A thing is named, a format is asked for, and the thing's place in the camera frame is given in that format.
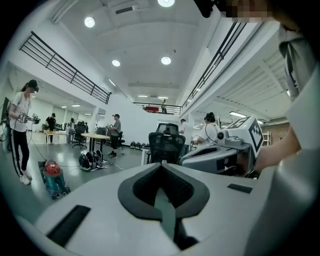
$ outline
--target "white sneaker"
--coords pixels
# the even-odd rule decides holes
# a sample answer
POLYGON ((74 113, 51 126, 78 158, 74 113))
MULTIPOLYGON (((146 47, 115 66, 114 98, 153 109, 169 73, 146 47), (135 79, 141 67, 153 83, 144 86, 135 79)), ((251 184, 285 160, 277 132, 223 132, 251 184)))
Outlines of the white sneaker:
POLYGON ((25 175, 22 175, 20 177, 20 182, 23 183, 24 185, 29 185, 30 184, 30 180, 25 175))
POLYGON ((28 170, 21 170, 24 176, 26 176, 29 180, 32 180, 32 176, 28 170))

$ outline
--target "black metal railing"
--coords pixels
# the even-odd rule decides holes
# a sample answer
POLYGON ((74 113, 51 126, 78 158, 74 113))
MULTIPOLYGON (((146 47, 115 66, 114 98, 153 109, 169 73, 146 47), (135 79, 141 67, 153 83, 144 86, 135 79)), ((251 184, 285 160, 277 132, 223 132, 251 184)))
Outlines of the black metal railing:
POLYGON ((82 74, 78 69, 61 57, 47 43, 45 43, 33 31, 28 39, 23 43, 20 51, 26 53, 35 61, 45 66, 58 76, 67 80, 69 83, 80 88, 99 101, 108 104, 110 94, 97 86, 88 77, 82 74))
POLYGON ((162 104, 153 104, 153 103, 142 103, 142 102, 134 102, 143 110, 149 113, 158 113, 158 114, 167 114, 167 115, 180 115, 181 114, 181 106, 175 105, 164 105, 164 109, 162 108, 162 104))
POLYGON ((226 34, 222 44, 220 45, 219 49, 216 51, 214 57, 212 58, 210 64, 203 72, 202 76, 200 77, 199 81, 196 83, 195 87, 193 88, 192 92, 189 94, 188 98, 182 105, 182 111, 192 102, 194 97, 200 92, 201 88, 206 84, 207 80, 210 78, 212 73, 218 67, 220 62, 225 58, 226 54, 237 40, 238 36, 246 26, 246 23, 236 23, 234 22, 229 29, 228 33, 226 34))

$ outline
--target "floor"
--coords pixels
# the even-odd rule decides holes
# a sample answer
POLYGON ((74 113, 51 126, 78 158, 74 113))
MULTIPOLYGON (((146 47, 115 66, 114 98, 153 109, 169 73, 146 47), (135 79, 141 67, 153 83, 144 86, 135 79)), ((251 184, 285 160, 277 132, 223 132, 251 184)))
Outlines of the floor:
MULTIPOLYGON (((27 133, 28 141, 30 141, 30 136, 31 133, 27 133)), ((1 146, 0 188, 12 212, 15 215, 24 217, 33 224, 47 207, 56 202, 51 199, 40 175, 38 162, 43 161, 43 157, 47 160, 55 160, 62 167, 64 179, 68 180, 71 191, 93 179, 121 172, 122 170, 117 166, 127 170, 141 164, 142 151, 124 147, 123 153, 125 156, 119 156, 117 159, 110 160, 117 166, 111 166, 108 169, 100 169, 94 172, 84 172, 78 167, 78 159, 81 153, 86 153, 89 150, 89 143, 86 145, 88 149, 84 147, 80 149, 78 146, 72 148, 72 144, 66 143, 65 136, 54 136, 53 143, 46 144, 46 136, 43 133, 33 132, 32 141, 29 144, 30 157, 27 166, 32 175, 30 185, 24 185, 19 181, 19 177, 13 166, 12 155, 10 153, 5 154, 1 146)), ((95 150, 99 148, 100 145, 96 144, 95 150)), ((110 147, 103 146, 103 154, 105 156, 110 151, 110 147)))

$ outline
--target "red object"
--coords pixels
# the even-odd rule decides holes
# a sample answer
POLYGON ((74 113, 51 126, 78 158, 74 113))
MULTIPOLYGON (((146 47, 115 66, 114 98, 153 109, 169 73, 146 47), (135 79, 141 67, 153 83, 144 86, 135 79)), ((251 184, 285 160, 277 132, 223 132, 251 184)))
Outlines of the red object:
POLYGON ((157 106, 146 106, 145 110, 148 112, 159 112, 159 107, 157 106))
POLYGON ((51 176, 56 176, 61 174, 61 169, 59 165, 53 160, 49 160, 45 163, 44 171, 47 175, 51 175, 51 176))

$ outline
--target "air vent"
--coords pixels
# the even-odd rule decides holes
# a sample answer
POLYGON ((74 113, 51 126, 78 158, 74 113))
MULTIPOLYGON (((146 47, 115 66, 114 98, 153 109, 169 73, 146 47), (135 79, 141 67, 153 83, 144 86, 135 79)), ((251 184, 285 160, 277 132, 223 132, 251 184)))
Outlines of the air vent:
POLYGON ((127 13, 127 12, 130 12, 130 11, 133 11, 133 7, 128 7, 128 8, 123 8, 123 9, 120 9, 120 10, 116 10, 115 11, 115 14, 123 14, 123 13, 127 13))

